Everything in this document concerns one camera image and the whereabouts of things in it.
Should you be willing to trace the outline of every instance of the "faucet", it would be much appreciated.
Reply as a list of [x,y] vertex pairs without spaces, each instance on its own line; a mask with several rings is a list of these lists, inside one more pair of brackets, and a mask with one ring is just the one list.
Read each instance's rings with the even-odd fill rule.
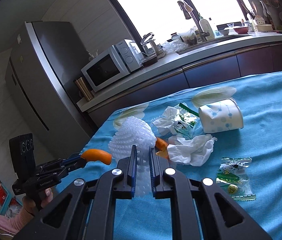
[[196,17],[194,16],[194,14],[193,14],[193,12],[192,12],[193,9],[192,9],[188,4],[186,4],[185,1],[183,1],[183,0],[180,0],[180,1],[178,1],[177,3],[178,3],[178,5],[180,6],[181,10],[183,11],[183,14],[184,14],[184,16],[185,16],[185,19],[186,19],[186,20],[189,20],[189,19],[192,18],[192,19],[194,20],[195,25],[196,25],[196,27],[197,27],[198,30],[199,30],[199,35],[200,35],[200,37],[201,37],[201,40],[202,40],[202,41],[207,41],[206,37],[210,36],[210,33],[209,33],[209,32],[204,32],[204,31],[202,30],[202,28],[201,28],[201,26],[200,26],[198,20],[196,19]]

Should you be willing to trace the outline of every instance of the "cabinet door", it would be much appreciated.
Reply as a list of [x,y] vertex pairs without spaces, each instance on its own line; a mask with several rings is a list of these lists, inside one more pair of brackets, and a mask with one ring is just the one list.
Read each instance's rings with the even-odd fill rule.
[[248,51],[236,57],[241,77],[273,72],[273,63],[268,47]]
[[185,72],[190,88],[207,86],[240,77],[236,56],[212,62]]
[[100,127],[115,110],[149,102],[188,88],[184,73],[180,73],[108,103],[90,112],[89,115]]
[[282,44],[270,46],[274,72],[282,71]]

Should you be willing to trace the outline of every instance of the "white petal print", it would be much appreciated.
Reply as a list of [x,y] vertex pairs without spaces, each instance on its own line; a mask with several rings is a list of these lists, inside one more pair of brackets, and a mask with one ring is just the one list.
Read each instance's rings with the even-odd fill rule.
[[144,117],[143,111],[148,107],[149,103],[142,104],[139,106],[134,106],[124,110],[116,119],[113,121],[113,127],[117,130],[120,129],[122,123],[127,119],[129,116],[134,116],[136,118],[142,119]]
[[225,87],[210,88],[197,93],[192,98],[191,102],[196,108],[199,108],[200,106],[225,100],[231,97],[232,95],[234,95],[235,92],[236,92],[235,87],[225,86]]

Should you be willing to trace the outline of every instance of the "hand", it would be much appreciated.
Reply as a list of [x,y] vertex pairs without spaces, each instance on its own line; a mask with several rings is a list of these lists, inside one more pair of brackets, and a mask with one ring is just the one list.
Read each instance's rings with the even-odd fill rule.
[[[48,203],[50,203],[52,201],[52,199],[54,198],[54,194],[51,191],[51,188],[47,188],[45,190],[45,194],[46,194],[46,198],[41,202],[41,206],[44,208]],[[24,196],[22,198],[22,203],[23,203],[23,207],[24,209],[31,214],[34,214],[34,208],[36,206],[35,202],[29,198],[28,196]]]

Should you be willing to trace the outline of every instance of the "window frame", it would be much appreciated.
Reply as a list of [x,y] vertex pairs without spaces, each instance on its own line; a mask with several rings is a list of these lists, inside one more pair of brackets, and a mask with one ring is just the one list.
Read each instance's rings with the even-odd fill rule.
[[[144,53],[145,51],[143,47],[141,46],[142,37],[140,36],[139,32],[137,31],[136,27],[134,26],[133,22],[131,21],[131,19],[129,18],[129,16],[123,9],[123,7],[121,6],[121,4],[118,2],[118,0],[109,0],[109,1],[113,5],[115,10],[117,11],[119,16],[121,17],[123,23],[126,25],[127,30],[129,31],[131,37],[134,39],[134,41],[138,45],[141,52]],[[184,0],[184,1],[193,8],[193,15],[195,16],[196,20],[199,21],[200,20],[199,13],[196,7],[194,6],[193,2],[191,0]],[[247,11],[245,10],[243,6],[244,1],[243,0],[236,0],[236,1],[243,12],[245,20],[248,20],[246,16]]]

